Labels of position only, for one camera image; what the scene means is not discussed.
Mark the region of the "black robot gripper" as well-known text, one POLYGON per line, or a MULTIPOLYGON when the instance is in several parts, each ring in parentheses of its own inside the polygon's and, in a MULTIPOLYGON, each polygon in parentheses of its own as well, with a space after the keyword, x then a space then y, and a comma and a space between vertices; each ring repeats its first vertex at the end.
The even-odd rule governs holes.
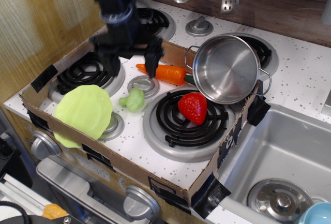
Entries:
POLYGON ((114 77, 118 76, 121 69, 119 56, 131 58, 134 55, 143 55, 150 78, 156 76, 158 63, 164 56, 162 38, 141 30, 138 12, 120 24, 108 23, 106 32, 93 36, 90 41, 103 67, 114 77))

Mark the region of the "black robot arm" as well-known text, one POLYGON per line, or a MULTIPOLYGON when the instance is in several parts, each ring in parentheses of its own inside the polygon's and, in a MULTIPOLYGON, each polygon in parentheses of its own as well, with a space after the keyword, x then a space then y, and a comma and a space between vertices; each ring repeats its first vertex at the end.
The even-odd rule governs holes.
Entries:
POLYGON ((100 6, 99 16, 107 32, 90 38, 94 51, 113 76, 120 70, 120 57, 134 55, 145 58, 145 68, 151 78, 156 76, 159 60, 164 55, 162 39, 145 30, 136 0, 95 0, 100 6))

